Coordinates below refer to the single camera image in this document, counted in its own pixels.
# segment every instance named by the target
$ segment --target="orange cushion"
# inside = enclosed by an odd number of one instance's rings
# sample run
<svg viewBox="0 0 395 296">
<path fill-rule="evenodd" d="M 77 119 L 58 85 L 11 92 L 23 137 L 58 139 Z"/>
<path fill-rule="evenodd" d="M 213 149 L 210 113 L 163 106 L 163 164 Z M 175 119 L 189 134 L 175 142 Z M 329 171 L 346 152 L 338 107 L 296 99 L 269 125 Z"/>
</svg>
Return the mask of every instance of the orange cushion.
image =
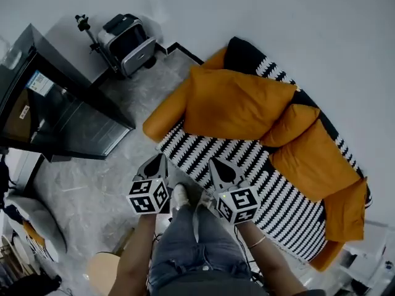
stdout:
<svg viewBox="0 0 395 296">
<path fill-rule="evenodd" d="M 192 67 L 184 131 L 260 139 L 280 117 L 296 86 L 230 70 Z"/>
<path fill-rule="evenodd" d="M 364 239 L 366 180 L 360 179 L 324 199 L 327 240 L 347 242 Z"/>
<path fill-rule="evenodd" d="M 344 243 L 328 241 L 324 248 L 309 263 L 317 271 L 324 272 L 338 256 Z"/>
<path fill-rule="evenodd" d="M 222 69 L 223 60 L 227 48 L 216 52 L 211 58 L 202 64 L 208 69 Z M 183 116 L 186 108 L 186 98 L 191 84 L 188 77 L 184 82 L 171 93 L 143 123 L 144 134 L 155 142 L 160 142 L 172 129 L 176 122 Z"/>
<path fill-rule="evenodd" d="M 320 120 L 269 158 L 272 165 L 313 202 L 360 179 Z"/>
<path fill-rule="evenodd" d="M 268 147 L 281 147 L 301 135 L 315 122 L 319 109 L 304 104 L 291 104 L 260 140 Z"/>
</svg>

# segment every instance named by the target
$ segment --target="armrest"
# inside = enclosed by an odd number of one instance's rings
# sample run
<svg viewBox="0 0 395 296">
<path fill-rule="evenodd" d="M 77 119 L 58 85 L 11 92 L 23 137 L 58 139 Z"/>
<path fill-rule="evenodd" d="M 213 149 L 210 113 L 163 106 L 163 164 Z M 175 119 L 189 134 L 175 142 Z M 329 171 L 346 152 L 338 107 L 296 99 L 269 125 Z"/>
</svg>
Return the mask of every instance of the armrest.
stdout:
<svg viewBox="0 0 395 296">
<path fill-rule="evenodd" d="M 202 64 L 206 69 L 222 69 L 227 48 L 215 53 Z M 143 124 L 143 132 L 155 142 L 160 142 L 183 116 L 188 98 L 191 79 L 186 79 L 171 95 L 169 95 L 147 118 Z"/>
<path fill-rule="evenodd" d="M 343 242 L 328 241 L 319 254 L 309 263 L 317 271 L 324 272 L 338 256 Z"/>
</svg>

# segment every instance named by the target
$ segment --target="sticker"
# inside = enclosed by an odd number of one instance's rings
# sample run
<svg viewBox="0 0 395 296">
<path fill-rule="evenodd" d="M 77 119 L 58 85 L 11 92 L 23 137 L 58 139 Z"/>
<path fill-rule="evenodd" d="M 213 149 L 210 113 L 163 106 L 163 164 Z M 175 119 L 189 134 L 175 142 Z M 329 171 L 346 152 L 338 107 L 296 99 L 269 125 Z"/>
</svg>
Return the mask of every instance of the sticker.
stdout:
<svg viewBox="0 0 395 296">
<path fill-rule="evenodd" d="M 54 86 L 54 82 L 36 70 L 26 85 L 26 88 L 37 92 L 40 96 L 46 96 Z"/>
<path fill-rule="evenodd" d="M 25 107 L 23 108 L 22 113 L 19 115 L 19 118 L 21 120 L 23 120 L 27 114 L 27 111 L 29 111 L 30 107 L 28 105 L 25 105 Z"/>
</svg>

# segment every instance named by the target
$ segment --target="wristband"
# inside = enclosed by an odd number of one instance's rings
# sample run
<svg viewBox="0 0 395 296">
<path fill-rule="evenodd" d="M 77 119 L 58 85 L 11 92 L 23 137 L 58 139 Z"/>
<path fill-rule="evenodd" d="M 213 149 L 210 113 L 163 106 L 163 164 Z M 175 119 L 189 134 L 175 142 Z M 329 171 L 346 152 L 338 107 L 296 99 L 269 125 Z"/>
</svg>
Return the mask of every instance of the wristband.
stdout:
<svg viewBox="0 0 395 296">
<path fill-rule="evenodd" d="M 266 239 L 266 236 L 264 235 L 261 239 L 259 239 L 255 244 L 253 244 L 252 246 L 248 247 L 248 249 L 252 249 L 254 248 L 256 245 L 259 245 L 263 240 Z"/>
</svg>

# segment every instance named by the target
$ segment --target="marble floor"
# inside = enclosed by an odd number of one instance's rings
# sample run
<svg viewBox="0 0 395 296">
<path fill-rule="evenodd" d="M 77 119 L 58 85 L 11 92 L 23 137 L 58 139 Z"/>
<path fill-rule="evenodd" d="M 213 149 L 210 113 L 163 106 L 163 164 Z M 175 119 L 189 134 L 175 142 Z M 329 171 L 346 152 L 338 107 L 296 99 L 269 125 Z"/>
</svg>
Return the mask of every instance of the marble floor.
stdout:
<svg viewBox="0 0 395 296">
<path fill-rule="evenodd" d="M 188 76 L 189 67 L 195 64 L 178 49 L 167 57 L 158 53 L 157 59 L 154 67 L 140 69 L 130 80 L 108 81 L 101 86 L 123 113 L 136 122 L 136 129 L 106 161 L 73 158 L 69 162 L 49 163 L 45 160 L 36 175 L 37 196 L 54 215 L 68 246 L 67 255 L 60 263 L 41 262 L 49 274 L 62 277 L 61 288 L 71 289 L 74 296 L 95 295 L 84 275 L 87 261 L 95 253 L 112 251 L 136 224 L 138 219 L 125 195 L 138 167 L 156 154 L 156 145 L 144 135 L 142 124 L 167 94 Z M 190 196 L 199 197 L 199 186 L 170 165 L 169 186 L 178 182 L 187 185 Z M 158 219 L 157 233 L 163 232 L 169 224 L 168 216 L 161 215 Z M 234 236 L 233 227 L 225 226 Z M 309 265 L 284 255 L 295 275 L 310 288 L 338 289 L 340 276 L 336 268 L 318 274 Z M 63 293 L 58 291 L 51 295 Z"/>
</svg>

